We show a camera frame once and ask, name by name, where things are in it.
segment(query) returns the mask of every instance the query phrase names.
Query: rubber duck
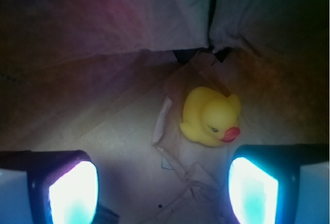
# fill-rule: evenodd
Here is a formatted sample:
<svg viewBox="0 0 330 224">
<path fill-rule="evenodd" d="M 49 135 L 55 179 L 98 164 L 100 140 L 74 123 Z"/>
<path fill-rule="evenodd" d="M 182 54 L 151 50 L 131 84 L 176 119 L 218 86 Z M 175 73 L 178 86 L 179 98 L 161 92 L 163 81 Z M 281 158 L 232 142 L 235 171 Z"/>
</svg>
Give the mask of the rubber duck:
<svg viewBox="0 0 330 224">
<path fill-rule="evenodd" d="M 191 141 L 222 146 L 233 142 L 240 134 L 240 111 L 237 95 L 225 97 L 213 89 L 198 87 L 186 99 L 180 129 Z"/>
</svg>

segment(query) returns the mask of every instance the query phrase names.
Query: dark spot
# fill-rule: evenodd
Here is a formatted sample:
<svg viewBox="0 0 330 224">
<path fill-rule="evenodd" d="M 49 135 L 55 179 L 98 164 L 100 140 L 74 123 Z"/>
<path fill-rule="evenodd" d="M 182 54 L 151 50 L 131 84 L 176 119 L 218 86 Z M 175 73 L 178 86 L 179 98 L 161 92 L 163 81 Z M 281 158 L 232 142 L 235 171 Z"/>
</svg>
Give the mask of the dark spot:
<svg viewBox="0 0 330 224">
<path fill-rule="evenodd" d="M 212 126 L 209 126 L 209 125 L 208 125 L 208 127 L 209 127 L 213 132 L 219 132 L 218 129 L 213 128 Z"/>
</svg>

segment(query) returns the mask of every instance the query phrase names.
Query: yellow rubber duck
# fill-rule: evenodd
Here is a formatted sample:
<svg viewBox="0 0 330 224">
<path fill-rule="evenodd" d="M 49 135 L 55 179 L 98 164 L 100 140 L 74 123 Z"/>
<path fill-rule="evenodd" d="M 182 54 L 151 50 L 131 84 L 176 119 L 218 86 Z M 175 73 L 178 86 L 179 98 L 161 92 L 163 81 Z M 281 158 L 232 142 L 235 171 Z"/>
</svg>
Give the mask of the yellow rubber duck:
<svg viewBox="0 0 330 224">
<path fill-rule="evenodd" d="M 221 146 L 231 143 L 239 135 L 240 112 L 237 95 L 225 97 L 215 90 L 198 87 L 186 99 L 180 129 L 189 140 L 207 146 Z"/>
</svg>

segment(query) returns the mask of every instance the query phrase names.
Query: gray fabric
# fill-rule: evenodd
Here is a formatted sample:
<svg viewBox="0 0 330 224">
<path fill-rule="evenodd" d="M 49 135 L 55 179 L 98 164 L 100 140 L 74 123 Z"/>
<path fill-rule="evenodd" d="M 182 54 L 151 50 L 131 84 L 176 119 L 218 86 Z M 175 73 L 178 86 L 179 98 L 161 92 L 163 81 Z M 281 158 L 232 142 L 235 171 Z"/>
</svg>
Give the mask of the gray fabric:
<svg viewBox="0 0 330 224">
<path fill-rule="evenodd" d="M 1 0 L 0 72 L 98 54 L 208 47 L 210 0 Z"/>
<path fill-rule="evenodd" d="M 328 0 L 217 0 L 210 29 L 215 51 L 243 48 L 327 77 Z"/>
</svg>

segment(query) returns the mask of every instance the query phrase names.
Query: duck beak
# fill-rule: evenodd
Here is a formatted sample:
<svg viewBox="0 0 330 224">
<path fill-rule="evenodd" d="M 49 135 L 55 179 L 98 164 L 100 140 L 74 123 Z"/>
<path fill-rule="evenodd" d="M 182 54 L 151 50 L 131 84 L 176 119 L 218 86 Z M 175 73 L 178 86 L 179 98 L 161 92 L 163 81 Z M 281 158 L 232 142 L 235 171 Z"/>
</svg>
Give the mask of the duck beak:
<svg viewBox="0 0 330 224">
<path fill-rule="evenodd" d="M 226 131 L 225 136 L 220 139 L 224 143 L 231 143 L 235 140 L 236 137 L 241 133 L 241 130 L 238 127 L 232 127 Z"/>
</svg>

